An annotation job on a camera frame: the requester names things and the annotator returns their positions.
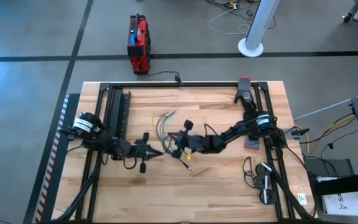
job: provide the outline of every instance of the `red power station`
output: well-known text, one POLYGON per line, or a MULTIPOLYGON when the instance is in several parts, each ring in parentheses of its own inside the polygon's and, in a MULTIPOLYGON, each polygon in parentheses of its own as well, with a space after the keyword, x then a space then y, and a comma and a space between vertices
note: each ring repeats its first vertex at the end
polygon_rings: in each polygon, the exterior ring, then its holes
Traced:
POLYGON ((135 74, 147 74, 150 68, 150 34, 145 16, 131 16, 128 56, 135 74))

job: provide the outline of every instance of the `concrete floor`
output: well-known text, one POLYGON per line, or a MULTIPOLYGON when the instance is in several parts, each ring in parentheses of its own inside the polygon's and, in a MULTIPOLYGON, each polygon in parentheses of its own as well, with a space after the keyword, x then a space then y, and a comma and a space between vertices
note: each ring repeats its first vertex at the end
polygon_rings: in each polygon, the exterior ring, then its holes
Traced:
MULTIPOLYGON (((0 57, 71 55, 86 3, 0 0, 0 57)), ((358 51, 358 22, 341 22, 352 4, 352 0, 282 0, 276 12, 277 26, 264 36, 265 51, 358 51)), ((236 53, 243 38, 210 31, 206 21, 223 10, 201 0, 94 0, 78 55, 126 54, 128 18, 137 12, 149 21, 153 54, 236 53)), ((235 31, 243 23, 228 14, 213 26, 235 31)), ((358 95, 358 56, 166 59, 151 63, 151 73, 176 70, 184 80, 236 80, 244 75, 253 80, 283 80, 294 117, 358 95)), ((67 65, 68 61, 0 62, 2 220, 23 221, 67 65)), ((128 60, 80 61, 75 63, 67 93, 79 93, 84 81, 129 80, 173 80, 173 76, 135 76, 128 60)), ((347 113, 347 105, 341 105, 298 123, 311 128, 311 138, 315 138, 347 113)), ((321 145, 356 128, 354 122, 321 145)), ((339 141, 324 158, 350 158, 358 173, 358 133, 339 141)), ((358 223, 358 218, 342 217, 340 221, 358 223)))

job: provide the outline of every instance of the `wooden tabletop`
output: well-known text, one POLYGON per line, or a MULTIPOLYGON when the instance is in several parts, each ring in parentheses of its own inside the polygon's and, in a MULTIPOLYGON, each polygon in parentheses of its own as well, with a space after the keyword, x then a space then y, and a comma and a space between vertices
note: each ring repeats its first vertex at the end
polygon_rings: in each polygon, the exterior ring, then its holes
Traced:
MULTIPOLYGON (((94 113, 99 84, 83 84, 77 115, 85 111, 94 113)), ((268 82, 268 87, 278 127, 291 128, 294 123, 283 82, 268 82)), ((220 133, 242 119, 241 104, 233 103, 237 91, 233 87, 143 87, 125 88, 124 91, 132 93, 126 139, 134 142, 141 139, 144 132, 149 132, 149 144, 160 151, 163 149, 155 133, 155 124, 166 112, 177 110, 167 120, 166 132, 183 129, 184 121, 189 119, 194 122, 190 134, 203 135, 204 123, 220 133)), ((140 174, 138 167, 127 170, 122 161, 109 160, 101 168, 93 221, 277 221, 274 205, 262 204, 258 196, 260 190, 252 189, 244 182, 242 163, 246 157, 251 157, 252 169, 256 164, 266 161, 263 141, 260 141, 260 150, 254 150, 244 148, 244 139, 245 136, 229 143, 220 154, 194 153, 191 160, 186 161, 193 168, 192 171, 188 171, 169 155, 148 161, 145 174, 140 174)), ((298 141, 287 141, 289 148, 302 158, 298 141)), ((79 141, 74 141, 69 147, 79 144, 79 141)), ((79 192, 85 157, 86 149, 67 154, 56 208, 66 209, 79 192)), ((284 162, 291 191, 295 196, 304 193, 307 199, 306 211, 313 213, 314 201, 306 171, 288 150, 284 150, 284 162)), ((287 206, 281 190, 280 198, 284 216, 287 217, 287 206)), ((88 203, 85 203, 84 211, 87 209, 88 203)), ((53 218, 61 214, 56 209, 53 218)))

